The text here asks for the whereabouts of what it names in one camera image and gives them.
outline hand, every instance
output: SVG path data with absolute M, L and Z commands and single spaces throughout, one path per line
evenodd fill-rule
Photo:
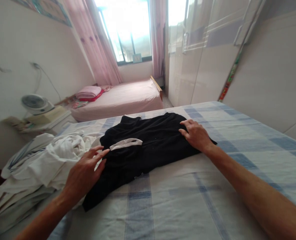
M 59 196 L 69 207 L 74 207 L 98 181 L 105 168 L 106 160 L 102 160 L 95 171 L 96 164 L 109 152 L 109 149 L 101 153 L 97 152 L 103 148 L 103 146 L 97 146 L 90 149 L 70 170 L 66 185 Z
M 207 131 L 202 127 L 202 125 L 199 125 L 192 119 L 182 121 L 180 124 L 185 125 L 188 132 L 186 132 L 184 129 L 179 129 L 179 132 L 194 148 L 205 153 L 211 147 L 215 146 L 210 140 Z

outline person's right hand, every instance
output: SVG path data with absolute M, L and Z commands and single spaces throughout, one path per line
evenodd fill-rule
M 192 119 L 182 121 L 180 124 L 185 125 L 188 132 L 186 132 L 184 129 L 179 129 L 179 132 L 194 148 L 205 153 L 211 147 L 215 146 L 202 125 L 199 125 Z

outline white fan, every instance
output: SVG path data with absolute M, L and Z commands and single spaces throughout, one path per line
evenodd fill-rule
M 32 115 L 39 115 L 46 113 L 55 108 L 55 106 L 47 100 L 37 94 L 28 94 L 21 98 L 21 104 L 30 112 Z

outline bed sheet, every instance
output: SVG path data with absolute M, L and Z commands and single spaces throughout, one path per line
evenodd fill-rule
M 219 102 L 133 116 L 145 119 L 166 112 L 202 124 L 226 153 L 296 204 L 295 140 Z M 71 124 L 60 134 L 104 133 L 120 120 Z M 74 210 L 67 224 L 71 224 L 69 240 L 268 239 L 230 183 L 202 153 L 154 169 L 87 213 L 81 207 Z M 67 224 L 57 231 L 67 234 L 62 230 Z
M 162 109 L 159 91 L 151 79 L 121 83 L 103 93 L 95 102 L 70 109 L 80 122 Z

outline curtain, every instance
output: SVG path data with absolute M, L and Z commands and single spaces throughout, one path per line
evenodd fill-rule
M 166 0 L 149 0 L 151 50 L 153 77 L 164 75 L 164 27 L 166 23 Z
M 115 56 L 93 0 L 65 0 L 99 86 L 122 82 Z

